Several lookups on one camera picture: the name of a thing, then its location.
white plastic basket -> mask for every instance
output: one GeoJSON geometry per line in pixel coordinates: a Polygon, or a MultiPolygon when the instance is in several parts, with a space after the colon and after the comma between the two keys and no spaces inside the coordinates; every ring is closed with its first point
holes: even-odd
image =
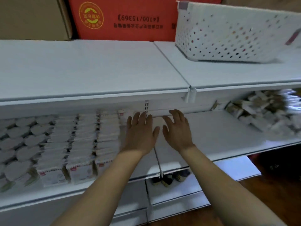
{"type": "Polygon", "coordinates": [[[178,2],[175,43],[190,60],[269,62],[301,31],[301,14],[178,2]]]}

wooden floor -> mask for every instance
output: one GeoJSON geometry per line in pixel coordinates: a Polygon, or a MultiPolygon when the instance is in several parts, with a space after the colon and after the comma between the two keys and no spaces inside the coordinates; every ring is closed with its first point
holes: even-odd
{"type": "MultiPolygon", "coordinates": [[[[301,225],[301,182],[274,176],[256,160],[261,171],[257,176],[240,183],[274,211],[288,226],[301,225]]],[[[150,226],[223,226],[211,206],[169,217],[149,224],[150,226]]]]}

brown cardboard box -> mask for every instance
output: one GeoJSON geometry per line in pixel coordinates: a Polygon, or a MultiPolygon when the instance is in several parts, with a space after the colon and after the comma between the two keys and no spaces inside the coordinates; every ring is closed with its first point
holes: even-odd
{"type": "Polygon", "coordinates": [[[0,39],[70,40],[64,0],[0,0],[0,39]]]}
{"type": "Polygon", "coordinates": [[[301,0],[223,0],[222,4],[301,12],[301,0]]]}

